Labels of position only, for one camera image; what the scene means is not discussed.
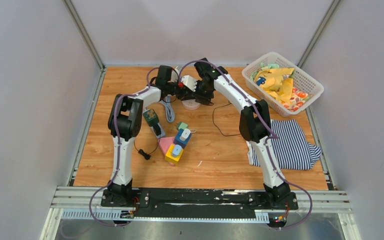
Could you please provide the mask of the white USB charger plug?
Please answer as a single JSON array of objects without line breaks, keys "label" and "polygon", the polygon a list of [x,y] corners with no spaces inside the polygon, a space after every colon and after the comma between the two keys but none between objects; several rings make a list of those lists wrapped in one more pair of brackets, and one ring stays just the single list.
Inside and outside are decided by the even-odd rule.
[{"label": "white USB charger plug", "polygon": [[186,141],[190,137],[190,135],[191,135],[190,129],[186,128],[186,129],[183,129],[183,132],[181,133],[179,138],[182,141]]}]

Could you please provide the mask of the round pink power socket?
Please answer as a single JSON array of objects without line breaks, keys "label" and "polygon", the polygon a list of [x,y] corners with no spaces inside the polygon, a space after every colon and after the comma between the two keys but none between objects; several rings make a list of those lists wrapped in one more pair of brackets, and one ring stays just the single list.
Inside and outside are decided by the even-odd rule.
[{"label": "round pink power socket", "polygon": [[183,107],[189,111],[197,110],[201,106],[201,104],[196,102],[195,100],[184,100],[181,103]]}]

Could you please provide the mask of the light blue small charger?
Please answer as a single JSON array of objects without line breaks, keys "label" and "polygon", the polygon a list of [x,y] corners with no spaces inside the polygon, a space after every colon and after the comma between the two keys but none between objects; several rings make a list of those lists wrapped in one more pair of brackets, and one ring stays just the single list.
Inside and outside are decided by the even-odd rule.
[{"label": "light blue small charger", "polygon": [[178,156],[180,156],[180,154],[182,153],[183,151],[183,148],[181,145],[179,144],[174,144],[173,145],[173,149],[171,151],[171,156],[174,157],[174,158],[177,158]]}]

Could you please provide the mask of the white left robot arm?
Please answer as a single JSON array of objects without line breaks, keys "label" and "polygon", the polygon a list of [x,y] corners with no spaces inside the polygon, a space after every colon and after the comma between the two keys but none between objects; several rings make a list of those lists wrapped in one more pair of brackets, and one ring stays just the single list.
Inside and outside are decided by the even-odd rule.
[{"label": "white left robot arm", "polygon": [[140,91],[118,94],[114,98],[107,124],[114,146],[113,168],[109,182],[102,187],[102,196],[116,206],[126,207],[138,202],[133,194],[132,155],[144,108],[167,96],[179,98],[183,91],[180,68],[161,65],[156,71],[157,76],[147,79]]}]

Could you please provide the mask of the dark green cube socket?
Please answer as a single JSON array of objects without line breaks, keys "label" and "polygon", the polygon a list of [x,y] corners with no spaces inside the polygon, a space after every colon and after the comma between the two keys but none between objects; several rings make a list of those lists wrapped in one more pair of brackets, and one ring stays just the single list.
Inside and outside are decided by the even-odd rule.
[{"label": "dark green cube socket", "polygon": [[146,109],[142,116],[149,127],[157,126],[160,122],[159,117],[153,108]]}]

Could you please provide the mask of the light blue power strip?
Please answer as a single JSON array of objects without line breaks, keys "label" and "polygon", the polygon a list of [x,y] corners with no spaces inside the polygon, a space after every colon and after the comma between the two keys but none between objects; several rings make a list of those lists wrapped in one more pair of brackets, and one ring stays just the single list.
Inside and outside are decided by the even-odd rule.
[{"label": "light blue power strip", "polygon": [[160,139],[166,136],[166,132],[164,131],[160,123],[157,123],[156,125],[151,126],[151,130],[157,139]]}]

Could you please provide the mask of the blue cube power socket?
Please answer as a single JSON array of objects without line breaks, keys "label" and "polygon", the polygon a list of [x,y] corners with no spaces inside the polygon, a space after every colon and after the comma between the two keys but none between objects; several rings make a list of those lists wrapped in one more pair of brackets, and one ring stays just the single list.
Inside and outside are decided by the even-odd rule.
[{"label": "blue cube power socket", "polygon": [[183,149],[188,144],[192,136],[191,130],[189,128],[180,128],[174,137],[173,143],[175,145],[181,146]]}]

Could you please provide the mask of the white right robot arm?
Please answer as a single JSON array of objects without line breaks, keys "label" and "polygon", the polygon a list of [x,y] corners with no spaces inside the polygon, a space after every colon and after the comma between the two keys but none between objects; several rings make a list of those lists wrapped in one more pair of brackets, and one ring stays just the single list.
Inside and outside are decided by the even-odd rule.
[{"label": "white right robot arm", "polygon": [[262,170],[263,202],[272,209],[291,208],[294,196],[273,154],[272,138],[276,134],[271,129],[267,102],[252,97],[213,63],[205,59],[191,63],[201,77],[200,87],[205,91],[220,92],[239,111],[239,132],[252,146]]}]

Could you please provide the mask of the yellow cube power socket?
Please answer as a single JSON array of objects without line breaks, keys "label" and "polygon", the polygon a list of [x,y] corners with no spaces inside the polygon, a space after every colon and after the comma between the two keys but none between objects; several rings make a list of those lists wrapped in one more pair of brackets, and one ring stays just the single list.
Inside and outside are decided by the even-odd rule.
[{"label": "yellow cube power socket", "polygon": [[171,144],[168,148],[164,159],[169,162],[171,165],[177,165],[180,161],[180,158],[184,152],[184,149],[179,144]]}]

